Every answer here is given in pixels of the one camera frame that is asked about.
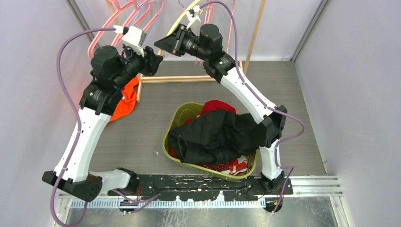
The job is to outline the pink hanger of red garment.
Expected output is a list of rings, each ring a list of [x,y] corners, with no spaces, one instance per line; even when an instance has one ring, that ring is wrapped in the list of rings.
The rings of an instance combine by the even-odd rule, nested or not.
[[[232,14],[232,15],[234,15],[234,12],[235,12],[235,4],[236,4],[236,0],[233,0],[233,1],[232,1],[232,8],[231,8],[231,14]],[[228,32],[228,39],[227,39],[227,48],[226,48],[226,52],[229,52],[230,42],[231,42],[232,28],[233,28],[233,19],[230,20],[230,28],[229,28],[229,32]]]

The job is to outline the black garment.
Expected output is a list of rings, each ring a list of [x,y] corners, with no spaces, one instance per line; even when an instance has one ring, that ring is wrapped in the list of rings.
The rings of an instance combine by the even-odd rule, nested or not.
[[[181,162],[214,166],[252,154],[258,148],[251,138],[255,126],[249,113],[217,110],[170,130],[167,139]]]

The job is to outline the red poppy floral skirt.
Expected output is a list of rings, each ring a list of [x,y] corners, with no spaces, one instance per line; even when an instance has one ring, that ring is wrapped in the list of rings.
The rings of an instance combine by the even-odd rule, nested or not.
[[[218,165],[218,171],[227,175],[239,175],[248,172],[248,157],[240,156],[239,158],[229,161],[227,163],[221,163]]]

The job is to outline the yellow wooden hanger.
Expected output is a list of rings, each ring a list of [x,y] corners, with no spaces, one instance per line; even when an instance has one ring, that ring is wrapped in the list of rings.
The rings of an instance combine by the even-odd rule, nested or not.
[[[200,2],[201,2],[201,0],[193,0],[187,7],[185,7],[183,9],[183,12],[176,19],[176,21],[171,25],[171,27],[170,27],[169,31],[167,32],[166,36],[173,34],[174,30],[179,27],[179,24],[181,23],[181,21],[184,18],[187,18],[186,15],[185,15],[185,11],[187,9],[189,9],[189,8],[194,7],[195,5],[199,5]]]

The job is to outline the pink hanger of dotted garment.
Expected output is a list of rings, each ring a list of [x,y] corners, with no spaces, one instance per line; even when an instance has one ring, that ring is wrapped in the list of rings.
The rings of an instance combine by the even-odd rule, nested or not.
[[[204,24],[211,24],[214,17],[215,6],[214,4],[209,4],[206,7]],[[195,65],[202,65],[203,61],[201,59],[196,58]]]

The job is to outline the dark red polka dot garment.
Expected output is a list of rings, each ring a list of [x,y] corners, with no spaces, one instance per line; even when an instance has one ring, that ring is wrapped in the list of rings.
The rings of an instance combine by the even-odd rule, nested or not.
[[[230,162],[219,163],[219,164],[216,164],[216,165],[198,164],[198,166],[206,168],[206,169],[214,170],[214,171],[217,171],[217,172],[231,171],[233,169],[231,167]]]

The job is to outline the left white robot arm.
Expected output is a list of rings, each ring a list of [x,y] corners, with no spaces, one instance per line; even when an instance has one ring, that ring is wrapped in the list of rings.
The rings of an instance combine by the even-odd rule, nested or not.
[[[162,60],[149,46],[143,54],[128,46],[123,47],[122,53],[110,45],[95,51],[90,72],[93,79],[79,103],[76,132],[57,166],[44,172],[45,183],[86,202],[112,190],[126,195],[137,191],[139,182],[135,172],[122,167],[90,172],[89,165],[102,131],[123,98],[123,88],[138,74],[155,75]]]

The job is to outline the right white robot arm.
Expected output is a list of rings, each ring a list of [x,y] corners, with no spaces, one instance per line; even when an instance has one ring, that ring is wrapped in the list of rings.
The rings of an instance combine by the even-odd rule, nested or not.
[[[183,24],[166,37],[155,41],[155,47],[175,56],[189,54],[204,61],[206,73],[227,88],[244,105],[256,122],[251,130],[262,158],[262,187],[268,194],[284,189],[286,178],[280,164],[279,145],[283,142],[287,109],[267,99],[238,67],[237,57],[223,50],[223,36],[214,24],[204,24],[196,35]]]

